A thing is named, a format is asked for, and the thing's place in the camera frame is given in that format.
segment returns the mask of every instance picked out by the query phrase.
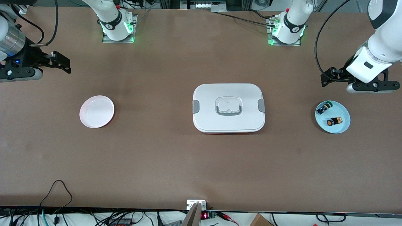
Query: mounting plate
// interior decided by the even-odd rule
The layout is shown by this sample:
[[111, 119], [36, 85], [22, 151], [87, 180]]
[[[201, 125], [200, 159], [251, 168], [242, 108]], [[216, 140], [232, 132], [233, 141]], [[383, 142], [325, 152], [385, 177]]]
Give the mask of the mounting plate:
[[[271, 20], [265, 19], [265, 22], [269, 25], [275, 25]], [[293, 44], [285, 44], [281, 41], [279, 41], [275, 36], [272, 36], [272, 31], [273, 27], [267, 26], [267, 34], [268, 34], [268, 44], [269, 45], [289, 45], [289, 46], [300, 46], [300, 38], [297, 40], [297, 42]]]
[[187, 199], [187, 210], [190, 210], [190, 208], [193, 206], [194, 203], [197, 202], [202, 202], [202, 210], [207, 210], [207, 201], [203, 199]]
[[134, 39], [135, 39], [135, 31], [137, 29], [137, 19], [138, 19], [138, 15], [133, 14], [133, 20], [128, 21], [129, 23], [131, 23], [131, 22], [134, 23], [133, 25], [129, 25], [129, 27], [131, 27], [133, 29], [133, 32], [129, 36], [127, 36], [125, 39], [120, 40], [120, 41], [113, 41], [109, 37], [107, 37], [107, 35], [105, 33], [103, 33], [102, 43], [133, 43]]

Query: black and yellow object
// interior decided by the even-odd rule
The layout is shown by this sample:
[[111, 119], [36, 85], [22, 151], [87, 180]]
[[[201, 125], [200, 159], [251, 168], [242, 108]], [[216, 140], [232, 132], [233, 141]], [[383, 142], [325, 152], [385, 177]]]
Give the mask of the black and yellow object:
[[339, 124], [342, 122], [343, 122], [343, 120], [341, 117], [335, 117], [335, 118], [331, 118], [331, 119], [327, 120], [328, 126], [336, 125], [336, 124]]
[[322, 113], [324, 113], [324, 111], [328, 110], [328, 108], [330, 108], [330, 107], [332, 107], [332, 103], [327, 101], [327, 102], [325, 102], [325, 104], [322, 107], [320, 107], [317, 110], [317, 113], [321, 115]]

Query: container lid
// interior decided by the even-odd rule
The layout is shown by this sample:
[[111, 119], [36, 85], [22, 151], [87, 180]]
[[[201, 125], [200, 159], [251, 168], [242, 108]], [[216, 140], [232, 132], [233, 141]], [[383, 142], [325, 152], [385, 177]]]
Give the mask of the container lid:
[[193, 121], [204, 133], [245, 133], [265, 123], [260, 88], [249, 83], [203, 84], [193, 95]]

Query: cylindrical object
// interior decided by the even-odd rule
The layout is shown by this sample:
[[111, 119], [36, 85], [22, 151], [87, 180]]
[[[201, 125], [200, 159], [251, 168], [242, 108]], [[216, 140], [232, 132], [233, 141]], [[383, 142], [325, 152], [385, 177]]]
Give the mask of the cylindrical object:
[[322, 113], [324, 113], [324, 111], [328, 110], [330, 107], [332, 107], [332, 103], [328, 101], [317, 110], [317, 113], [321, 115]]
[[0, 16], [0, 51], [8, 56], [17, 54], [25, 45], [25, 35]]
[[328, 126], [333, 126], [333, 125], [336, 125], [336, 124], [339, 124], [342, 122], [343, 122], [343, 120], [341, 117], [330, 118], [327, 120]]

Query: black cable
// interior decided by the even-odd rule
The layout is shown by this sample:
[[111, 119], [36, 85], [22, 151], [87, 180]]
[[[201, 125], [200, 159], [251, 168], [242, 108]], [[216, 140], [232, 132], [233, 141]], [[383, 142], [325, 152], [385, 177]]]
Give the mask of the black cable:
[[278, 226], [277, 223], [276, 223], [276, 221], [275, 221], [274, 214], [271, 214], [271, 215], [272, 215], [272, 220], [274, 221], [275, 226]]
[[54, 0], [54, 6], [56, 9], [56, 19], [55, 19], [55, 23], [54, 23], [54, 31], [53, 31], [53, 35], [50, 38], [50, 40], [46, 43], [41, 43], [41, 44], [31, 44], [31, 47], [42, 47], [42, 46], [48, 46], [50, 43], [53, 42], [54, 38], [56, 37], [56, 33], [57, 33], [57, 27], [59, 26], [59, 4], [57, 3], [57, 0]]
[[147, 213], [144, 212], [144, 215], [149, 218], [151, 220], [152, 226], [154, 226], [154, 222], [152, 221], [152, 219], [147, 215]]
[[66, 218], [64, 217], [64, 213], [62, 213], [62, 216], [63, 216], [64, 223], [66, 224], [66, 226], [68, 226]]
[[53, 186], [54, 186], [58, 181], [60, 181], [60, 182], [63, 184], [64, 189], [66, 190], [66, 192], [68, 193], [68, 195], [70, 195], [70, 201], [68, 201], [68, 203], [66, 203], [64, 206], [60, 207], [60, 208], [56, 211], [56, 213], [58, 213], [58, 212], [60, 211], [60, 209], [64, 208], [65, 206], [67, 206], [68, 204], [70, 204], [70, 203], [73, 201], [73, 195], [72, 195], [71, 192], [67, 189], [66, 184], [64, 183], [64, 181], [62, 181], [62, 180], [56, 180], [56, 181], [54, 181], [53, 184], [51, 185], [50, 190], [48, 191], [48, 193], [46, 194], [46, 196], [45, 196], [45, 197], [42, 199], [42, 201], [39, 203], [39, 208], [42, 207], [43, 201], [49, 196], [50, 192], [51, 192], [52, 189], [53, 189]]
[[[324, 218], [325, 218], [325, 221], [324, 220], [321, 220], [318, 216], [323, 216]], [[341, 219], [341, 220], [328, 220], [328, 218], [325, 216], [325, 214], [323, 214], [323, 213], [317, 213], [316, 214], [316, 218], [317, 218], [317, 220], [319, 220], [320, 222], [322, 222], [322, 223], [327, 223], [327, 225], [328, 226], [330, 226], [329, 225], [329, 223], [341, 223], [341, 222], [344, 222], [345, 220], [346, 220], [346, 215], [343, 215], [343, 219]]]
[[14, 11], [15, 14], [17, 14], [17, 16], [21, 19], [23, 19], [25, 22], [27, 22], [28, 24], [38, 28], [38, 30], [41, 32], [41, 38], [39, 39], [38, 43], [41, 43], [43, 41], [43, 38], [45, 37], [45, 32], [42, 30], [42, 28], [40, 28], [38, 25], [34, 24], [33, 22], [29, 21], [28, 19], [24, 18], [23, 16], [21, 16], [18, 12], [18, 10], [11, 5], [12, 10]]
[[348, 3], [349, 1], [350, 1], [350, 0], [344, 1], [344, 2], [343, 2], [340, 6], [338, 6], [331, 14], [329, 14], [329, 16], [327, 17], [327, 19], [324, 21], [324, 23], [322, 24], [321, 28], [319, 29], [318, 34], [317, 34], [317, 38], [316, 38], [316, 42], [315, 42], [315, 44], [314, 44], [314, 57], [315, 57], [315, 59], [316, 59], [316, 63], [317, 63], [318, 69], [320, 70], [320, 72], [321, 72], [325, 77], [327, 77], [327, 78], [329, 78], [329, 79], [331, 79], [331, 80], [334, 80], [334, 81], [336, 81], [336, 82], [348, 82], [348, 81], [350, 81], [350, 79], [340, 80], [340, 79], [330, 78], [330, 77], [328, 77], [328, 76], [325, 74], [325, 72], [324, 72], [324, 71], [322, 70], [322, 68], [321, 68], [320, 63], [318, 62], [318, 57], [317, 57], [317, 43], [318, 43], [318, 38], [320, 37], [320, 33], [321, 33], [322, 29], [324, 28], [325, 24], [327, 23], [327, 21], [329, 20], [329, 18], [331, 18], [331, 16], [332, 16], [336, 11], [338, 11], [338, 9], [340, 9], [342, 6], [344, 6], [344, 5], [345, 5], [346, 3]]
[[71, 192], [67, 189], [66, 184], [64, 183], [64, 181], [62, 181], [62, 180], [56, 180], [56, 181], [54, 181], [53, 184], [52, 184], [51, 187], [50, 187], [50, 190], [49, 190], [48, 193], [46, 194], [46, 196], [45, 196], [45, 197], [42, 199], [42, 201], [39, 203], [38, 212], [36, 213], [36, 218], [37, 218], [38, 226], [40, 226], [40, 224], [39, 224], [39, 211], [40, 211], [40, 208], [42, 207], [42, 203], [43, 203], [43, 201], [49, 196], [50, 192], [51, 192], [52, 189], [53, 189], [53, 186], [54, 186], [58, 181], [60, 181], [60, 182], [63, 184], [64, 189], [65, 189], [66, 192], [70, 195], [70, 201], [69, 201], [68, 203], [66, 203], [64, 206], [60, 207], [60, 208], [56, 211], [56, 213], [58, 213], [60, 209], [62, 209], [62, 208], [65, 207], [66, 205], [70, 204], [71, 201], [73, 201], [73, 195], [72, 195]]
[[52, 35], [51, 39], [46, 43], [46, 45], [49, 45], [50, 43], [53, 42], [54, 38], [56, 37], [57, 27], [59, 25], [59, 5], [57, 4], [57, 0], [54, 0], [54, 6], [55, 6], [55, 9], [56, 9], [56, 20], [55, 20], [55, 23], [54, 23], [54, 31], [53, 31], [53, 35]]
[[23, 225], [24, 225], [25, 220], [29, 217], [29, 215], [31, 215], [31, 214], [33, 213], [33, 211], [34, 211], [34, 210], [32, 210], [31, 212], [29, 212], [29, 214], [27, 215], [27, 217], [24, 217], [24, 218], [23, 218], [23, 221], [22, 221], [22, 223], [21, 223], [20, 226], [23, 226]]
[[259, 17], [264, 18], [264, 19], [269, 19], [270, 17], [275, 16], [275, 15], [272, 15], [272, 16], [263, 16], [263, 15], [261, 15], [257, 10], [253, 10], [253, 9], [249, 9], [248, 11], [254, 12], [254, 13], [256, 13]]
[[129, 6], [131, 6], [131, 7], [135, 7], [135, 6], [139, 6], [139, 7], [144, 7], [143, 5], [133, 5], [133, 4], [131, 4], [131, 3], [129, 3], [128, 1], [126, 1], [126, 0], [121, 0], [122, 2], [125, 2], [127, 5], [129, 5]]
[[[131, 222], [133, 222], [133, 216], [134, 216], [134, 214], [135, 214], [135, 212], [134, 212], [133, 215], [131, 216]], [[133, 224], [137, 224], [138, 222], [140, 222], [143, 217], [144, 217], [144, 212], [142, 212], [142, 217], [141, 217], [137, 222], [133, 222]]]
[[228, 15], [228, 14], [222, 14], [222, 13], [218, 13], [218, 12], [215, 12], [215, 13], [219, 14], [219, 15], [224, 15], [224, 16], [236, 18], [236, 19], [239, 19], [239, 20], [242, 20], [242, 21], [247, 21], [247, 22], [250, 22], [250, 23], [255, 23], [255, 24], [269, 26], [269, 27], [275, 27], [274, 25], [270, 25], [270, 24], [266, 24], [266, 23], [260, 23], [260, 22], [256, 22], [256, 21], [251, 21], [251, 20], [247, 20], [247, 19], [240, 18], [240, 17], [237, 17], [237, 16], [232, 16], [232, 15]]

